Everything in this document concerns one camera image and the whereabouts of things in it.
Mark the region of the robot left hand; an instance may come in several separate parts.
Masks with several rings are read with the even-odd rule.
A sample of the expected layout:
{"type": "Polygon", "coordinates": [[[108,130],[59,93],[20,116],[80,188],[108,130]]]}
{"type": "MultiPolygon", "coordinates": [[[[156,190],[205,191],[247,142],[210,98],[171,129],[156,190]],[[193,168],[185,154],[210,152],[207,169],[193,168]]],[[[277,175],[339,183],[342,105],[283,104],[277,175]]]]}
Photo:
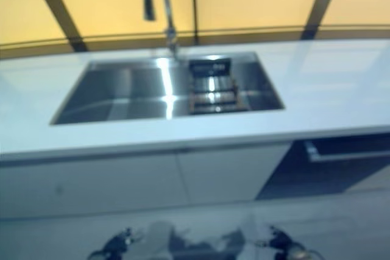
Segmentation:
{"type": "Polygon", "coordinates": [[[92,251],[87,259],[122,259],[129,247],[142,239],[140,232],[125,228],[111,237],[100,250],[92,251]]]}

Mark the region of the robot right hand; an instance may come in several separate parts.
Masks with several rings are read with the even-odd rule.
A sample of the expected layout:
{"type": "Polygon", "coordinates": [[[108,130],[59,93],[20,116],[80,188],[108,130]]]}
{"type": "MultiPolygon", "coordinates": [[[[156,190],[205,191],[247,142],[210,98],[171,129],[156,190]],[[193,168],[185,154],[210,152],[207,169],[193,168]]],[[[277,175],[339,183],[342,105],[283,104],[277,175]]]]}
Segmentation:
{"type": "Polygon", "coordinates": [[[311,259],[308,250],[299,242],[296,242],[285,231],[276,226],[269,226],[272,237],[266,240],[256,240],[255,246],[274,249],[274,259],[311,259]]]}

